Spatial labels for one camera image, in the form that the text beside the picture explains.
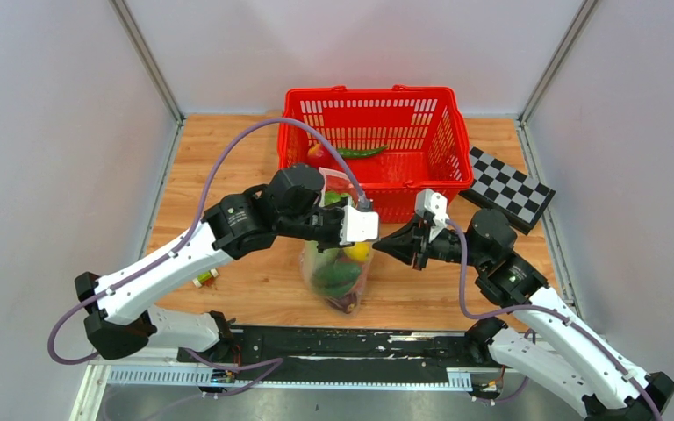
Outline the green white napa cabbage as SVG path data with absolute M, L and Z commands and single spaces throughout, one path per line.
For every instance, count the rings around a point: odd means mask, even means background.
M 324 205 L 338 203 L 343 197 L 350 197 L 348 193 L 339 193 L 334 190 L 328 190 L 324 198 Z M 319 270 L 334 263 L 341 256 L 340 248 L 327 248 L 322 251 L 318 249 L 318 242 L 310 241 L 306 244 L 305 257 L 310 259 L 312 274 L 316 275 Z

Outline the yellow lemon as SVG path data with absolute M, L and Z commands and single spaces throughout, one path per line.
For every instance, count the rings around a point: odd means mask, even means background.
M 352 246 L 343 248 L 342 252 L 350 260 L 363 263 L 370 258 L 371 245 L 369 242 L 356 242 Z

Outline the clear zip top bag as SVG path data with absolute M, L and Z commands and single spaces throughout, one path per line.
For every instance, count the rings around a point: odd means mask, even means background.
M 319 172 L 325 179 L 322 205 L 338 203 L 342 198 L 353 207 L 357 205 L 355 187 L 344 173 L 329 168 Z M 307 241 L 301 253 L 301 274 L 313 294 L 333 309 L 351 314 L 360 304 L 372 257 L 369 242 L 321 252 L 317 242 Z

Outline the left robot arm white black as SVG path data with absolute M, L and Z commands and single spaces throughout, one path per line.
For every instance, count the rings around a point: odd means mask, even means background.
M 169 242 L 130 267 L 75 279 L 86 305 L 87 338 L 101 357 L 118 360 L 147 346 L 188 348 L 213 362 L 233 353 L 233 338 L 220 312 L 200 315 L 165 310 L 157 301 L 194 277 L 270 248 L 277 237 L 344 246 L 341 236 L 350 204 L 338 195 L 323 198 L 324 176 L 297 164 L 266 184 L 224 196 Z

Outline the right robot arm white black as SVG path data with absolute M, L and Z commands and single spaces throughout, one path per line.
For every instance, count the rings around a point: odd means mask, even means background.
M 514 252 L 505 215 L 477 211 L 466 230 L 424 210 L 374 249 L 423 269 L 458 263 L 459 304 L 474 320 L 466 354 L 478 366 L 511 367 L 585 420 L 660 420 L 674 394 L 664 372 L 649 373 L 615 351 Z

